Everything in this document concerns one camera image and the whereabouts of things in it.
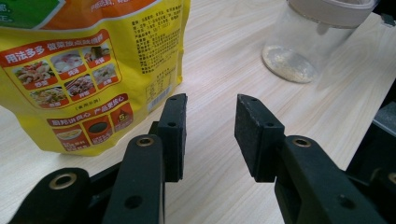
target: light wood tabletop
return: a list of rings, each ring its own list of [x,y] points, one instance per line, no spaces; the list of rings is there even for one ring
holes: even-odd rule
[[[346,169],[396,78],[396,28],[371,14],[309,84],[273,75],[263,64],[265,38],[282,0],[191,0],[185,32],[187,93],[184,178],[166,184],[167,223],[282,223],[273,184],[255,183],[233,136],[236,95],[260,99],[286,135],[316,140]],[[95,175],[122,160],[162,107],[96,157],[41,151],[15,116],[0,107],[0,223],[7,223],[45,175],[80,167]]]

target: yellow bag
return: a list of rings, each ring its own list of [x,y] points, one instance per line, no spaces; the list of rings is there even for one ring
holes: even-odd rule
[[[93,156],[182,80],[190,0],[0,3],[0,105],[37,145]]]

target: clear jar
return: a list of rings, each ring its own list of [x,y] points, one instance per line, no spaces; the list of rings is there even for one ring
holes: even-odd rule
[[[374,0],[289,0],[262,50],[265,65],[288,81],[312,81],[374,6]]]

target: black object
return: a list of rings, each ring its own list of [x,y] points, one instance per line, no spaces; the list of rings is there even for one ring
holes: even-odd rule
[[[285,137],[284,126],[250,96],[237,97],[234,131],[256,182],[276,183],[286,223],[396,221],[396,173],[379,170],[369,183],[347,176],[314,140]]]
[[[183,177],[186,103],[186,94],[170,97],[149,134],[101,173],[65,168],[45,176],[10,223],[164,223],[164,182]]]

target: green label section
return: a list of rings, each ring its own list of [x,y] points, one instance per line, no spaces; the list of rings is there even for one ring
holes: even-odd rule
[[[0,26],[34,28],[58,5],[58,0],[0,0]]]

